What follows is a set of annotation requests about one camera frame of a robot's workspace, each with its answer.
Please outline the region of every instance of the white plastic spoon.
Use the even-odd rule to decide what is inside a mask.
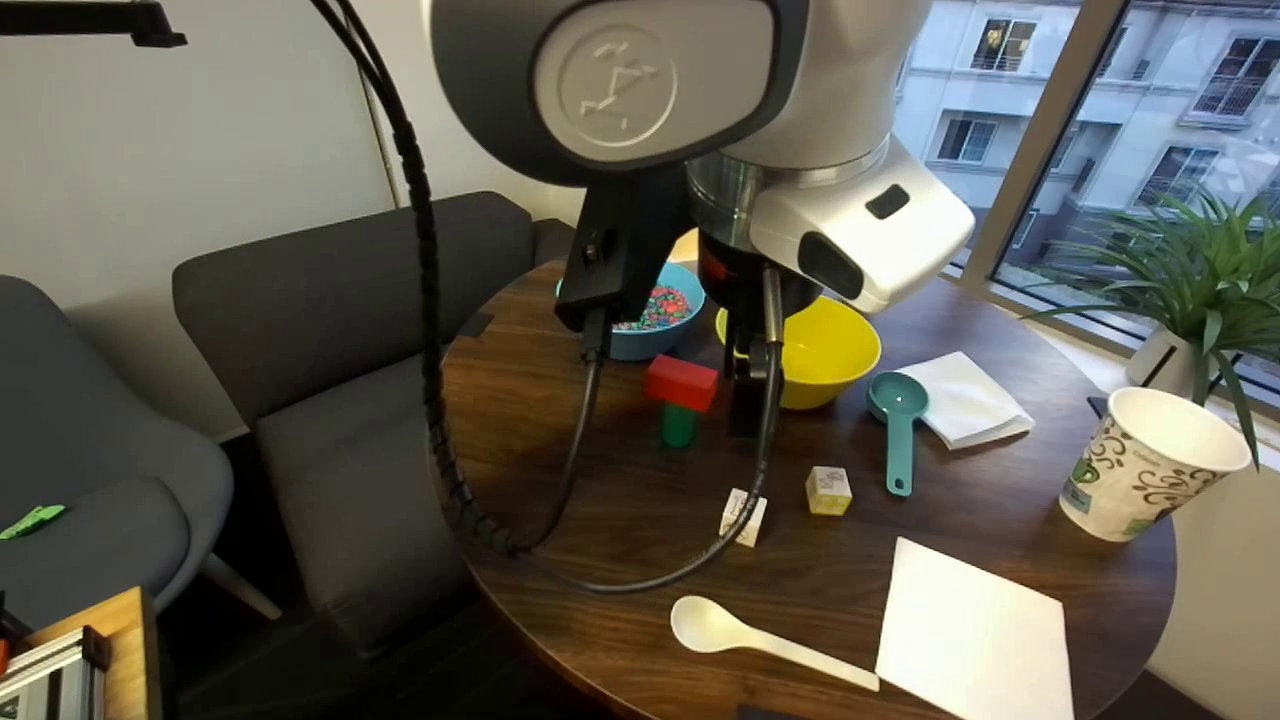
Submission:
[[[754,647],[754,650],[773,650],[781,658],[828,670],[828,677],[834,677],[842,685],[878,692],[878,677],[870,677],[870,670],[865,670],[856,663],[842,663],[834,657],[822,657],[814,647],[790,642],[783,636],[773,636],[765,627],[750,627],[750,623],[735,619],[729,608],[721,608],[709,594],[681,594],[672,605],[672,632],[692,650]]]

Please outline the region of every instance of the small block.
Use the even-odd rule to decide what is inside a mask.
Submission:
[[[697,414],[686,406],[665,402],[660,439],[665,448],[692,448]]]
[[[833,462],[810,462],[805,475],[808,514],[842,514],[852,504],[846,470]]]
[[[660,402],[709,412],[714,402],[721,370],[677,357],[654,357],[645,370],[645,390]]]
[[[729,504],[724,504],[724,513],[721,513],[721,535],[729,531],[729,524],[735,520],[735,513],[739,513],[743,504],[749,504],[749,490],[743,490],[743,487],[731,487],[731,490],[729,490]],[[743,531],[735,531],[735,545],[754,547],[760,524],[765,524],[765,506],[767,506],[767,498],[760,496],[754,506],[750,506],[750,520],[743,524]]]

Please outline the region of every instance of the yellow bowl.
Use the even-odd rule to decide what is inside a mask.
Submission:
[[[878,365],[878,330],[870,318],[833,296],[814,296],[805,310],[783,318],[783,397],[781,406],[828,406],[846,384]]]

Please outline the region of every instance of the round wooden table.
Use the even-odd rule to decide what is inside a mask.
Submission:
[[[517,535],[551,506],[584,384],[575,335],[551,310],[555,276],[559,268],[542,263],[503,287],[442,357],[457,459],[474,498]],[[882,335],[878,370],[962,348],[1034,414],[1034,432],[945,450],[918,428],[917,496],[891,498],[878,487],[882,422],[866,414],[856,384],[822,412],[783,412],[754,547],[729,547],[710,569],[654,590],[595,594],[464,535],[484,594],[547,663],[628,714],[938,714],[889,685],[859,692],[760,650],[697,657],[669,632],[672,601],[700,590],[767,632],[875,667],[891,547],[907,535],[1063,601],[1075,714],[1109,709],[1158,639],[1177,553],[1168,524],[1134,545],[1101,545],[1054,506],[1097,428],[1082,398],[1092,384],[1039,335],[946,281],[870,318]],[[810,462],[846,467],[846,514],[808,514]],[[672,573],[714,540],[729,487],[749,480],[750,436],[729,432],[729,406],[700,418],[686,450],[665,450],[645,365],[610,365],[575,496],[536,556],[584,578]]]

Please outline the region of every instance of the paper cup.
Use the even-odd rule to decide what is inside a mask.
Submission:
[[[1087,535],[1129,545],[1249,459],[1245,436],[1206,406],[1158,387],[1114,387],[1061,506]]]

